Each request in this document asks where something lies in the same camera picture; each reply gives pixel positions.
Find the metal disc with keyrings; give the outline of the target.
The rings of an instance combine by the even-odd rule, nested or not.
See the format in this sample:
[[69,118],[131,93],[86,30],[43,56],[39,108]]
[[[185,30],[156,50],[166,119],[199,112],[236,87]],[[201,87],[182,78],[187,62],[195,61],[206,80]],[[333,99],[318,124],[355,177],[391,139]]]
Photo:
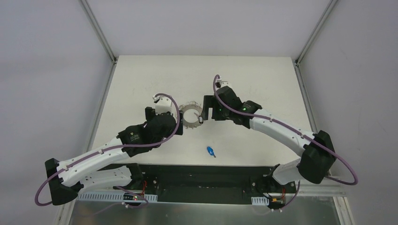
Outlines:
[[184,105],[180,105],[179,110],[183,112],[183,126],[186,129],[194,129],[202,125],[202,107],[199,103],[195,101],[187,102]]

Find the blue-headed key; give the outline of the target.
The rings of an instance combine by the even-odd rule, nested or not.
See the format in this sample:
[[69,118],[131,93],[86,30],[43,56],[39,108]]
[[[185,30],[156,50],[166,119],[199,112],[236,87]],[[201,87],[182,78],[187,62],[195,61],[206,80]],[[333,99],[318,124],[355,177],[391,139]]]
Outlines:
[[215,155],[214,150],[213,150],[212,147],[207,146],[207,151],[208,151],[209,155],[211,155],[211,156],[213,156],[214,158],[216,158],[216,155]]

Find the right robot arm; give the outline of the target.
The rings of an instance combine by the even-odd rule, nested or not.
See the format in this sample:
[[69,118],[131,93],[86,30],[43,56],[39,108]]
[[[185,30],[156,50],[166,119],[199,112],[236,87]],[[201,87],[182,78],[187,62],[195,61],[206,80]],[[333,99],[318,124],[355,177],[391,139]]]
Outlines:
[[271,113],[253,101],[242,102],[229,86],[221,87],[214,95],[203,97],[200,122],[209,119],[230,120],[236,125],[261,132],[291,149],[298,159],[276,164],[262,179],[263,191],[278,192],[292,181],[307,180],[320,184],[336,161],[330,135],[302,131],[272,117]]

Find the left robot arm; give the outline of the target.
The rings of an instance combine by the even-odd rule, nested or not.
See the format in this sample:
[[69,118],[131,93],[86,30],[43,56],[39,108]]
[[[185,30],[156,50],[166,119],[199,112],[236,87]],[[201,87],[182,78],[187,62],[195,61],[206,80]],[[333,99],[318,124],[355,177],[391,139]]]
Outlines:
[[106,170],[118,161],[147,153],[160,147],[174,135],[183,134],[183,112],[170,109],[157,112],[145,109],[146,121],[119,132],[109,142],[72,159],[59,161],[51,158],[45,162],[52,205],[63,205],[75,200],[79,194],[111,186],[129,186],[139,189],[143,177],[139,166],[123,165]]

